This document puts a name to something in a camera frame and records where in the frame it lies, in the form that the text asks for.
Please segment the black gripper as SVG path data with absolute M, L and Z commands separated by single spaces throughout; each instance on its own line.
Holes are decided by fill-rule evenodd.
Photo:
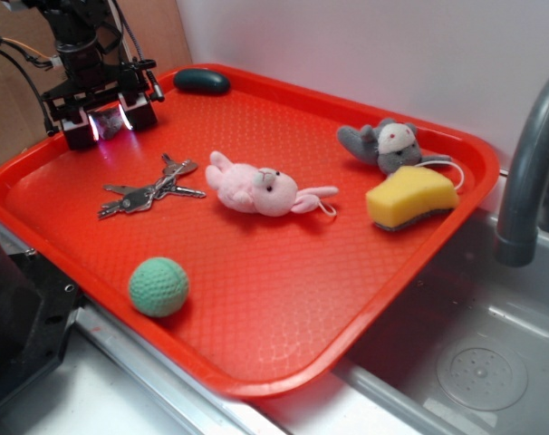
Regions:
M 120 115 L 129 130 L 144 131 L 158 123 L 151 102 L 163 102 L 165 95 L 152 69 L 150 59 L 103 63 L 94 82 L 67 78 L 42 94 L 42 102 L 54 121 L 60 121 L 70 150 L 86 150 L 98 141 L 98 132 L 89 111 L 112 102 L 120 102 Z

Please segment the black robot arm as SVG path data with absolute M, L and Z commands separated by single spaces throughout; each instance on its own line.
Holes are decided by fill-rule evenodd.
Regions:
M 116 1 L 4 1 L 11 12 L 35 9 L 50 27 L 65 80 L 40 93 L 23 72 L 49 137 L 61 132 L 72 150 L 91 147 L 99 132 L 90 112 L 117 105 L 122 124 L 144 131 L 158 122 L 151 106 L 164 92 Z

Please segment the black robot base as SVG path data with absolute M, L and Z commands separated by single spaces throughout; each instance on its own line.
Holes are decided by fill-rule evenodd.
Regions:
M 0 243 L 0 409 L 61 364 L 79 293 L 43 255 Z

